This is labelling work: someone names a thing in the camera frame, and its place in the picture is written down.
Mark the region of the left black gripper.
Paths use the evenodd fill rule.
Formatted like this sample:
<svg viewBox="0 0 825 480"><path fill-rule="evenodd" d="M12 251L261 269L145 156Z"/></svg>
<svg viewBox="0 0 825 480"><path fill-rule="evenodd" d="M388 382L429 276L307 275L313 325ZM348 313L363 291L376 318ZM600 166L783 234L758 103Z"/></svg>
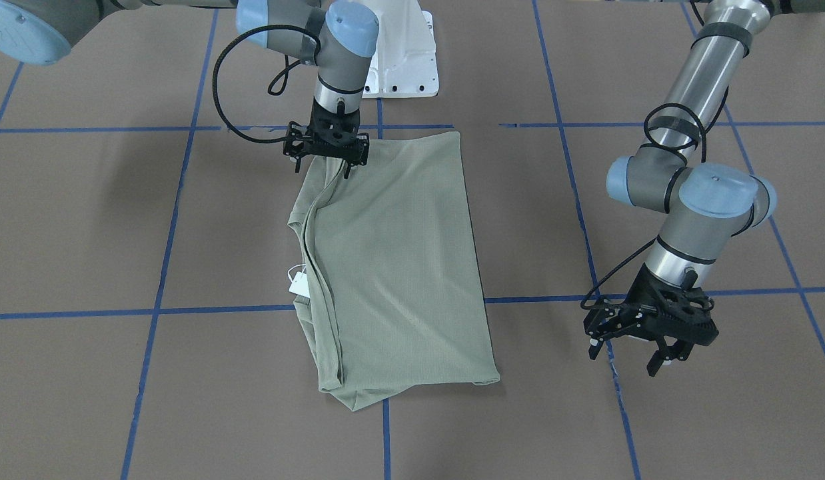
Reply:
<svg viewBox="0 0 825 480"><path fill-rule="evenodd" d="M711 316L714 301L696 286L698 280L696 270L688 267L680 285L669 285L642 265L621 303L609 303L607 297L593 305L584 303L582 308L590 312L584 321L590 335L589 359L595 361L604 353L602 357L612 361L610 340L632 335L656 343L645 367L655 377L665 365L686 361L694 345L713 343L719 335ZM676 341L668 345L665 337Z"/></svg>

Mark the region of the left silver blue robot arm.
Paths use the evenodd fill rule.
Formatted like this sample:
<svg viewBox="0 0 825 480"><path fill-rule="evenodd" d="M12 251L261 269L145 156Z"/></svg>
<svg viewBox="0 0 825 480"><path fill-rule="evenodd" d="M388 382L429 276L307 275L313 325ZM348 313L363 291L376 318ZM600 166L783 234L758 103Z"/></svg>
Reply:
<svg viewBox="0 0 825 480"><path fill-rule="evenodd" d="M730 238L769 221L778 197L763 177L710 162L708 132L754 38L793 13L825 13L825 1L709 1L674 84L643 121L643 143L610 166L611 198L666 219L641 247L648 256L623 301L595 299L598 286L581 301L591 359L616 338L652 341L646 370L655 376L719 335L703 283Z"/></svg>

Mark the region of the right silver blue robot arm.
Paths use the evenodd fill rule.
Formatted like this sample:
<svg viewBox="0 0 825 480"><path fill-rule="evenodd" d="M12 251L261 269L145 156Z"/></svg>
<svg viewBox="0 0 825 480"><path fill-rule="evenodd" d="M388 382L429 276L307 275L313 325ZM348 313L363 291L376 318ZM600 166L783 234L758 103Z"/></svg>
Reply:
<svg viewBox="0 0 825 480"><path fill-rule="evenodd" d="M0 1L0 52L20 63L52 65L112 13L136 10L144 1ZM213 101L223 61L239 43L251 41L287 58L277 76L315 65L318 77L308 125L291 122L279 137L297 166L308 155L336 158L343 176L367 164L370 139L360 132L360 106L378 46L379 19L353 1L188 1L200 9L232 9L238 36L219 55L212 73Z"/></svg>

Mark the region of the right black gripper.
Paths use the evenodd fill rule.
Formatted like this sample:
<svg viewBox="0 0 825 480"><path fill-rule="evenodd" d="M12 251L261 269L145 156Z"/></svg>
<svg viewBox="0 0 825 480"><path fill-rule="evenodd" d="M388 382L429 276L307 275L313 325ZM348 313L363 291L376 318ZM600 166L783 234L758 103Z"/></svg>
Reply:
<svg viewBox="0 0 825 480"><path fill-rule="evenodd" d="M331 111L314 100L308 125L289 123L283 154L294 159L296 173L307 155L343 160L343 179L349 179L355 167L365 166L368 161L370 139L368 134L359 133L360 125L360 110L348 112L345 106L337 106Z"/></svg>

